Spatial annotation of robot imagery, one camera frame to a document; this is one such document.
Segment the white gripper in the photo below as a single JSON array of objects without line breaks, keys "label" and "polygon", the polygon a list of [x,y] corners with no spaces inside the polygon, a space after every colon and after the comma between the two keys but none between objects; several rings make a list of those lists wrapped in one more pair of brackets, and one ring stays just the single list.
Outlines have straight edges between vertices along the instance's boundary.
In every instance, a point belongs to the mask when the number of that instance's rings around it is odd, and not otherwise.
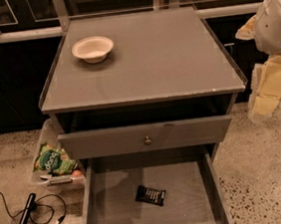
[{"label": "white gripper", "polygon": [[255,38],[259,51],[276,54],[264,64],[256,64],[252,71],[249,119],[265,120],[281,104],[281,0],[264,0],[235,36],[246,41]]}]

